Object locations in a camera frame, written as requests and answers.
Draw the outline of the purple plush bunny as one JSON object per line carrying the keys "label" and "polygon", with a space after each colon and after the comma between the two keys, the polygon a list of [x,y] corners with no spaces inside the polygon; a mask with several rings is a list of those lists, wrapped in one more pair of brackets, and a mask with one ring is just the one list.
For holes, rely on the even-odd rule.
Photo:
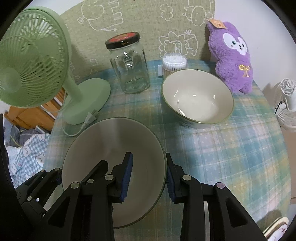
{"label": "purple plush bunny", "polygon": [[216,75],[228,86],[232,93],[252,92],[253,68],[248,46],[237,28],[230,22],[209,20],[208,46],[217,60]]}

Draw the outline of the green animal print mat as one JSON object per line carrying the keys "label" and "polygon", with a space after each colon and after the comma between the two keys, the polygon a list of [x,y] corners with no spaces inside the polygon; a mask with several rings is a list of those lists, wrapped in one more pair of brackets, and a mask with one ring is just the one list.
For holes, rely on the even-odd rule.
{"label": "green animal print mat", "polygon": [[208,20],[215,2],[83,1],[62,14],[72,43],[70,70],[77,82],[111,67],[105,42],[119,34],[138,32],[147,60],[166,53],[209,60]]}

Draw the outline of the cotton swab container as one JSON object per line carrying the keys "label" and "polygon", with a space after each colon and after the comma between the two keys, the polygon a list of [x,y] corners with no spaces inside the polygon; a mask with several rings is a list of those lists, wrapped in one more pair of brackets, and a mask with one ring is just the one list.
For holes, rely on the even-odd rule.
{"label": "cotton swab container", "polygon": [[172,73],[186,69],[187,58],[182,54],[166,53],[162,58],[163,78],[166,79]]}

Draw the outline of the large floral ceramic bowl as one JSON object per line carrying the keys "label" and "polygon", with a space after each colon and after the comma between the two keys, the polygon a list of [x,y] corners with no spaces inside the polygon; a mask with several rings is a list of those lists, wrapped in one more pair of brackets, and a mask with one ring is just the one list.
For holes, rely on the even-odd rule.
{"label": "large floral ceramic bowl", "polygon": [[161,91],[167,106],[189,124],[215,125],[234,110],[234,97],[227,85],[202,70],[172,73],[163,81]]}

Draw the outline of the white plate red pattern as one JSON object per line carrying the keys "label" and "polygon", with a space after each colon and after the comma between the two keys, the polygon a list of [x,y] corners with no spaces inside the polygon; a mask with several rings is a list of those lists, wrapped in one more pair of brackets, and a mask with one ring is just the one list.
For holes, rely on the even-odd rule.
{"label": "white plate red pattern", "polygon": [[287,217],[279,217],[263,231],[263,234],[267,241],[279,241],[287,231],[288,225],[289,219]]}

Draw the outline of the glass jar black lid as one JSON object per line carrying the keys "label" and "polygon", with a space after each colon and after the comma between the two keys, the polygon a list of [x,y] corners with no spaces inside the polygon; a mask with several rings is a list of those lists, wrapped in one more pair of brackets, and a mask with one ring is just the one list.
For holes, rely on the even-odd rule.
{"label": "glass jar black lid", "polygon": [[151,85],[144,48],[138,32],[122,33],[105,42],[110,63],[125,94],[134,94]]}

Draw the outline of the plaid tablecloth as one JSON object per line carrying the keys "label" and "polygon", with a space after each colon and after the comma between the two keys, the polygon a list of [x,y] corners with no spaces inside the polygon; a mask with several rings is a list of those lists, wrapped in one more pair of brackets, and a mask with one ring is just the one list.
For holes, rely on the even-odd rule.
{"label": "plaid tablecloth", "polygon": [[122,92],[112,69],[91,70],[90,77],[111,85],[98,119],[133,118],[149,127],[173,162],[202,183],[224,183],[260,229],[286,216],[291,177],[285,141],[272,108],[257,85],[234,96],[226,121],[195,128],[183,123],[161,95],[159,61],[148,62],[151,87],[139,94]]}

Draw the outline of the wooden chair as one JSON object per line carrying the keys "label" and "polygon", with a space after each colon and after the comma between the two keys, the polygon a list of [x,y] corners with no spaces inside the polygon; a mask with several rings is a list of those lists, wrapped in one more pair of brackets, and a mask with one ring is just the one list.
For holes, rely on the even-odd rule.
{"label": "wooden chair", "polygon": [[64,102],[65,90],[61,88],[58,94],[50,101],[36,108],[17,108],[11,106],[9,111],[4,113],[4,117],[13,125],[27,130],[39,126],[47,131],[51,131],[58,111]]}

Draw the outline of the white standing fan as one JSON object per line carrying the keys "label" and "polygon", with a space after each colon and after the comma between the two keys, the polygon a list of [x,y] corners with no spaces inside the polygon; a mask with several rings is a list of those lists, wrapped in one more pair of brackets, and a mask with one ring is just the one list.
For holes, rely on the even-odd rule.
{"label": "white standing fan", "polygon": [[280,126],[295,133],[295,80],[285,78],[276,87],[274,109]]}

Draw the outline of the blue checked bedding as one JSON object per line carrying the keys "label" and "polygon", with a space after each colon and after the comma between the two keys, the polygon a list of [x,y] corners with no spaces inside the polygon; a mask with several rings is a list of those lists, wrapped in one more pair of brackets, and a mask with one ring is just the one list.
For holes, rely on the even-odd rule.
{"label": "blue checked bedding", "polygon": [[4,118],[4,145],[15,188],[43,170],[49,139],[49,133],[19,128]]}

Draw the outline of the green desk fan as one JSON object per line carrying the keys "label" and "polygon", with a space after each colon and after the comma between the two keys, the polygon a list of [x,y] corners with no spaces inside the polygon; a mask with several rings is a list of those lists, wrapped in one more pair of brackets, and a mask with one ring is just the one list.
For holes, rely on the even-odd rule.
{"label": "green desk fan", "polygon": [[97,115],[110,96],[110,84],[100,78],[76,84],[70,58],[70,35],[61,17],[45,7],[24,9],[1,39],[1,101],[34,108],[63,88],[66,123],[81,124]]}

